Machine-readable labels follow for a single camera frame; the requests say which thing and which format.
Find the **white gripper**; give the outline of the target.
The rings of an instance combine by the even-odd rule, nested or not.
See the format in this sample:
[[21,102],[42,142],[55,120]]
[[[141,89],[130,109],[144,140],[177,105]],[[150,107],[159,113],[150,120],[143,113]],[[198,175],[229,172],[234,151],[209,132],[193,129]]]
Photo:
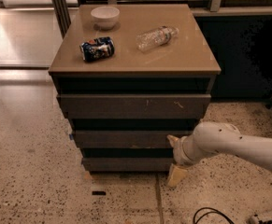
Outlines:
[[166,138],[173,148],[174,160],[177,163],[172,163],[170,165],[166,184],[168,187],[174,188],[188,174],[187,169],[182,166],[194,165],[200,162],[201,157],[199,150],[193,143],[193,137],[191,135],[177,138],[176,136],[169,134]]

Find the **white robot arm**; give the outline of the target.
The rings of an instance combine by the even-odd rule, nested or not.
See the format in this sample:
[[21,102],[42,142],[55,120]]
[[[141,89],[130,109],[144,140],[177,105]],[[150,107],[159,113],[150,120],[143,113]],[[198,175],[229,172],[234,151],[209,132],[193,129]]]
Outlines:
[[218,154],[234,155],[272,172],[272,138],[242,134],[230,123],[201,122],[188,136],[168,135],[173,148],[167,186],[175,187],[187,169]]

